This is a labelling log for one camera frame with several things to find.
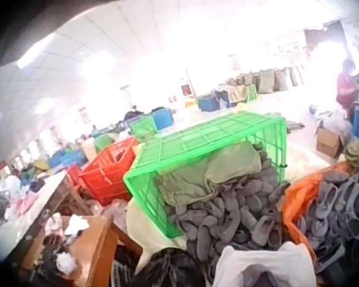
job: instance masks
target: orange plastic bag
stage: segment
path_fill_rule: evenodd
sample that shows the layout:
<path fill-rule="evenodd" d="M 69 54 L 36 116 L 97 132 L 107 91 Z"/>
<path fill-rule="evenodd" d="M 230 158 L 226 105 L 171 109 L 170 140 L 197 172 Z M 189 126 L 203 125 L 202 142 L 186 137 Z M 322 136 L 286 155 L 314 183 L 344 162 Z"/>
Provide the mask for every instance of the orange plastic bag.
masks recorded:
<path fill-rule="evenodd" d="M 286 226 L 295 244 L 303 243 L 306 245 L 314 263 L 317 256 L 315 255 L 315 252 L 306 236 L 304 236 L 295 226 L 294 221 L 306 212 L 309 201 L 318 197 L 319 182 L 323 179 L 324 174 L 329 170 L 347 172 L 348 165 L 344 161 L 334 164 L 326 169 L 321 169 L 298 180 L 288 190 L 286 190 L 285 199 L 282 205 L 283 224 Z"/>

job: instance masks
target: white ceiling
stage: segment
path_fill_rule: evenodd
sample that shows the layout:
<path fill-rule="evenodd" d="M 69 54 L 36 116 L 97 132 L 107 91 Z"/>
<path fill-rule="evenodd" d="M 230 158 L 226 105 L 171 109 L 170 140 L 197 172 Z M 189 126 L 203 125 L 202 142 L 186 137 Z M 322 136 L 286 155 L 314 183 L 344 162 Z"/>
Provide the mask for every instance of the white ceiling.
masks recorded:
<path fill-rule="evenodd" d="M 343 1 L 127 0 L 97 7 L 59 28 L 25 68 L 0 67 L 0 160 L 17 155 L 83 98 L 83 63 L 98 52 L 114 56 L 110 73 L 120 81 L 151 55 L 176 59 L 185 54 L 181 49 L 196 55 L 218 42 L 220 52 L 239 53 L 256 42 L 336 20 L 348 11 Z M 44 97 L 57 105 L 37 115 Z"/>

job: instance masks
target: ceiling light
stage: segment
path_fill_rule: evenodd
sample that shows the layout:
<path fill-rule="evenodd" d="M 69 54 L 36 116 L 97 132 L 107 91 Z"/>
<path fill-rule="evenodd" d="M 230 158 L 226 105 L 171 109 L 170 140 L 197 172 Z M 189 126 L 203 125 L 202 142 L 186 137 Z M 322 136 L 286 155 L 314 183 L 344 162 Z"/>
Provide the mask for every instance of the ceiling light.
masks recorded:
<path fill-rule="evenodd" d="M 42 100 L 42 102 L 38 105 L 35 113 L 43 115 L 47 111 L 49 111 L 54 106 L 55 100 L 47 97 L 46 99 Z"/>
<path fill-rule="evenodd" d="M 44 39 L 34 44 L 21 58 L 17 61 L 17 66 L 23 69 L 26 65 L 30 64 L 31 61 L 36 59 L 37 55 L 40 54 L 41 50 L 44 49 L 47 44 L 52 40 L 54 34 L 49 34 Z"/>

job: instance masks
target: pink fabric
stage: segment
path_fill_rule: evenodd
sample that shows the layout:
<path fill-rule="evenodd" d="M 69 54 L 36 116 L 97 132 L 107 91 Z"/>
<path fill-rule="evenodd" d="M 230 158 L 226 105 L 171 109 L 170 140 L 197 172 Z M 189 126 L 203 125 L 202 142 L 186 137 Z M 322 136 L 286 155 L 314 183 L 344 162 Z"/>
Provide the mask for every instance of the pink fabric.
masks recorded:
<path fill-rule="evenodd" d="M 29 208 L 31 208 L 31 206 L 36 201 L 36 199 L 37 199 L 37 195 L 32 192 L 26 195 L 25 199 L 18 199 L 16 202 L 17 215 L 25 214 L 29 210 Z"/>

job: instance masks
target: worker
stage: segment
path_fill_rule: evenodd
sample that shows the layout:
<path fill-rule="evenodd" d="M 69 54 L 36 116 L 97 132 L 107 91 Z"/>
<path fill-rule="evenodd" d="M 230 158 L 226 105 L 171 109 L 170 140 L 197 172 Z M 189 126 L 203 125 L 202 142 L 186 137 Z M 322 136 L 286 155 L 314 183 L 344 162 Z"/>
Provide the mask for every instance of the worker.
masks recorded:
<path fill-rule="evenodd" d="M 339 73 L 336 80 L 337 96 L 336 101 L 347 110 L 348 117 L 354 115 L 355 105 L 359 95 L 359 84 L 350 76 L 356 66 L 352 59 L 347 58 L 342 63 L 343 71 Z"/>

